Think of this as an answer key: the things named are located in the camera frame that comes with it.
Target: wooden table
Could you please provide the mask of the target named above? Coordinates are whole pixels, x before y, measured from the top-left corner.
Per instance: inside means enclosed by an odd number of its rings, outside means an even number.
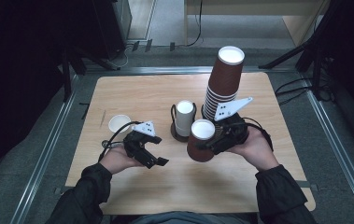
[[[153,121],[162,142],[147,143],[146,149],[170,161],[164,167],[135,167],[114,175],[110,197],[101,205],[104,214],[257,212],[257,171],[253,166],[227,152],[209,162],[193,161],[186,152],[186,143],[178,142],[170,133],[171,106],[190,100],[201,108],[208,79],[209,74],[99,78],[65,185],[75,186],[81,171],[97,162],[101,142],[112,134],[108,122],[115,115],[125,114],[132,120]],[[279,162],[296,180],[306,180],[265,73],[242,74],[236,99],[249,96],[254,100],[239,111],[240,116],[257,120],[272,135]],[[308,199],[306,206],[313,210],[310,188],[303,191]]]

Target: gray floor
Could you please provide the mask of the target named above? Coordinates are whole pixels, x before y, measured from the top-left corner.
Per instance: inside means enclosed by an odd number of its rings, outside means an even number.
[[[164,34],[171,34],[164,27],[162,29]],[[266,33],[266,31],[255,33],[256,29],[258,28],[251,28],[252,42],[254,42],[255,36],[265,36],[263,34]],[[150,33],[154,35],[154,26],[151,27]],[[288,35],[285,33],[283,35],[284,38],[288,39]],[[203,38],[203,44],[205,42],[209,43],[207,37],[203,36]],[[278,40],[271,40],[271,36],[266,38],[269,42],[274,41],[272,48],[256,48],[254,43],[249,44],[247,41],[241,45],[236,44],[247,55],[245,71],[258,70],[257,65],[267,63],[293,48],[292,46],[284,46],[283,43],[277,46]],[[205,47],[202,44],[199,47],[178,47],[174,51],[169,51],[168,47],[160,47],[163,44],[160,41],[168,46],[170,41],[177,41],[177,39],[172,36],[153,37],[153,43],[157,43],[157,46],[154,45],[148,52],[145,52],[144,46],[136,51],[127,49],[128,61],[123,54],[112,61],[115,64],[126,64],[119,72],[108,72],[95,64],[88,63],[89,70],[86,76],[78,76],[77,84],[74,86],[74,100],[71,102],[69,113],[52,154],[49,156],[49,164],[43,178],[37,182],[37,189],[34,190],[35,197],[28,204],[30,205],[28,206],[29,209],[25,210],[26,214],[22,216],[21,222],[23,220],[23,223],[45,222],[57,203],[60,197],[57,190],[64,185],[80,130],[84,123],[82,116],[86,106],[80,103],[90,102],[96,80],[99,77],[126,75],[126,73],[129,76],[138,75],[136,67],[148,68],[147,70],[143,69],[144,71],[153,71],[151,67],[161,67],[157,71],[163,72],[171,71],[170,66],[200,66],[206,70],[208,66],[210,68],[213,65],[219,46],[225,43],[221,38],[220,42],[213,46]],[[267,71],[274,89],[301,76],[293,70],[293,65],[296,63],[298,56],[284,62],[276,70]],[[317,190],[313,189],[317,203],[313,215],[318,223],[354,223],[354,192],[347,182],[339,160],[335,157],[332,146],[308,96],[303,95],[288,104],[282,105],[281,110],[307,179],[318,188]],[[9,223],[12,220],[23,191],[27,187],[44,146],[47,144],[51,129],[59,116],[60,110],[65,106],[63,105],[63,97],[63,90],[60,90],[37,121],[30,135],[10,150],[0,162],[0,223]],[[354,138],[350,129],[336,104],[329,102],[323,103],[323,106],[354,164]],[[108,221],[109,217],[106,217],[103,223]]]

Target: aluminum rail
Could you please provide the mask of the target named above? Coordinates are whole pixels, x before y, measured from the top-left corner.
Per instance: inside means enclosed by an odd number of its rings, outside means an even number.
[[[74,75],[72,85],[77,86],[79,82],[78,76]],[[76,92],[73,91],[69,99],[63,103],[61,110],[57,116],[57,119],[50,131],[48,140],[46,141],[45,146],[43,147],[42,153],[36,163],[35,169],[24,189],[20,202],[14,212],[13,218],[10,223],[24,223],[24,220],[28,214],[28,211],[31,207],[32,201],[36,195],[39,184],[42,180],[43,174],[46,172],[48,167],[51,154],[54,150],[55,145],[57,144],[58,137],[60,132],[63,129],[66,117],[68,116],[71,105],[74,102]]]

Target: person's hand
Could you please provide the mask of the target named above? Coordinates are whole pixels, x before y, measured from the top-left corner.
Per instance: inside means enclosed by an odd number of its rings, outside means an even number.
[[[111,148],[100,163],[113,175],[134,166],[143,166],[139,161],[127,156],[123,145]]]
[[[278,166],[279,163],[261,131],[252,127],[248,127],[248,131],[249,136],[244,144],[231,147],[227,151],[243,156],[259,171]]]

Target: black jacket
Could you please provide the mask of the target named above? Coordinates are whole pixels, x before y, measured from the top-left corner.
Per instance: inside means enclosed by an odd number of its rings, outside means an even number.
[[[63,194],[47,223],[100,223],[103,213],[99,204],[109,197],[111,178],[112,174],[99,163],[84,169],[77,185]],[[264,223],[316,223],[304,206],[306,197],[284,166],[258,172],[256,178]]]

